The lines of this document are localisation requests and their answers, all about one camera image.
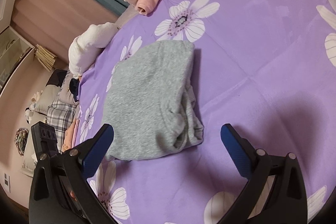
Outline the grey New York sweatshirt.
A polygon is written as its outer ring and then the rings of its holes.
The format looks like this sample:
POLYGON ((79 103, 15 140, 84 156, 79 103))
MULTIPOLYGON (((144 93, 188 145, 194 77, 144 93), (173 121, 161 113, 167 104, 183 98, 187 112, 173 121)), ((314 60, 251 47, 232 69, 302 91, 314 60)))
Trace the grey New York sweatshirt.
POLYGON ((161 40, 116 65, 101 120, 114 130, 106 158, 157 159, 202 143, 191 84, 194 50, 188 41, 161 40))

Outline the orange pink folded clothes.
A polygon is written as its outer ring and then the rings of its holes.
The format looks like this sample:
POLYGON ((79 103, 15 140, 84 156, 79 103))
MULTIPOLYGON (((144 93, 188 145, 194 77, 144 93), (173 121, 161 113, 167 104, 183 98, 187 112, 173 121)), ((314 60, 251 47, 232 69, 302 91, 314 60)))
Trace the orange pink folded clothes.
POLYGON ((78 126, 79 126, 79 120, 74 119, 69 128, 66 130, 66 135, 61 149, 62 152, 72 149, 75 146, 78 126))

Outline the plaid folded cloth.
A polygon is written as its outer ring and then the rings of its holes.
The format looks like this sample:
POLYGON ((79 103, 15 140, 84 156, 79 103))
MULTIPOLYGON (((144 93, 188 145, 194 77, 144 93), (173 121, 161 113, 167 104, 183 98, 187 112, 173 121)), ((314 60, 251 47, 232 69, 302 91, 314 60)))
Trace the plaid folded cloth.
POLYGON ((55 130, 59 152, 62 150, 66 130, 73 122, 75 112, 75 105, 63 103, 60 99, 54 100, 48 108, 47 124, 51 125, 55 130))

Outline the grey pillow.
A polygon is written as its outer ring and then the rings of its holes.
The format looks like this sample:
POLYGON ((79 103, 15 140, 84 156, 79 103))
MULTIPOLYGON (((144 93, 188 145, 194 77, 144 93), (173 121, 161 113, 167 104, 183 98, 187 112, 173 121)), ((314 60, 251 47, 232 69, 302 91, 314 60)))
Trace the grey pillow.
POLYGON ((41 97, 35 105, 35 112, 46 115, 52 102, 57 97, 60 87, 55 85, 47 85, 42 92, 41 97))

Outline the dark navy garment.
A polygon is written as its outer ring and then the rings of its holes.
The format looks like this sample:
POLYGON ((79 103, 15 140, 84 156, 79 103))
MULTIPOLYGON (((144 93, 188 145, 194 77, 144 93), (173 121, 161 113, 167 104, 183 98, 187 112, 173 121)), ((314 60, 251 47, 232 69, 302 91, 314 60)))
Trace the dark navy garment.
POLYGON ((77 102, 78 101, 78 94, 79 94, 79 79, 74 79, 72 78, 70 80, 70 84, 69 84, 69 91, 70 93, 73 95, 73 101, 77 102))

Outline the straw tassel bundle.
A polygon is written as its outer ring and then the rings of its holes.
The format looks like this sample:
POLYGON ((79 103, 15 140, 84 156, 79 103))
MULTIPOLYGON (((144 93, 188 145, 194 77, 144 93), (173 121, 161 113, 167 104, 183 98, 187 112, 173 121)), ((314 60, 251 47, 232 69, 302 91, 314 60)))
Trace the straw tassel bundle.
POLYGON ((35 46, 35 52, 34 55, 36 59, 40 62, 40 64, 47 70, 51 71, 54 67, 55 61, 57 59, 57 56, 50 52, 48 49, 46 49, 43 46, 36 45, 35 46))

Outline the white shelf unit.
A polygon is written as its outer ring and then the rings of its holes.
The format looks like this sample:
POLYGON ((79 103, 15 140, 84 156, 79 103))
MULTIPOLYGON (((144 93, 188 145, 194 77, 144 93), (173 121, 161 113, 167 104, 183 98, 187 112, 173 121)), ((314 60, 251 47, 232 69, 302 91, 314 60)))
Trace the white shelf unit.
POLYGON ((34 46, 11 26, 1 32, 1 92, 19 64, 33 49, 34 46))

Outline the white fluffy folded garment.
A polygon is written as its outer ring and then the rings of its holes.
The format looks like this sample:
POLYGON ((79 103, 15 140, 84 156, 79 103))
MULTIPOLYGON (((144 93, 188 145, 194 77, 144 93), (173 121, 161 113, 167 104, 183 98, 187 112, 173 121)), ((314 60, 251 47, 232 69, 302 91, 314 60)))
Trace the white fluffy folded garment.
POLYGON ((117 32, 118 26, 111 22, 91 24, 74 38, 68 50, 68 60, 69 71, 75 79, 83 76, 117 32))

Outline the purple floral bed cover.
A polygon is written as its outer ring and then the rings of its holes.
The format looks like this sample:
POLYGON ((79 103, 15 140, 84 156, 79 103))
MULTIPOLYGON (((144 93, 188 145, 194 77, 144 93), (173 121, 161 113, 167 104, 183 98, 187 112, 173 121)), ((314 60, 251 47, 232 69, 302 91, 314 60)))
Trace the purple floral bed cover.
POLYGON ((335 0, 161 0, 127 22, 84 74, 76 141, 92 138, 114 66, 160 39, 195 47, 203 142, 155 160, 105 158, 89 184, 117 223, 216 223, 245 180, 221 142, 294 153, 312 221, 335 188, 335 0))

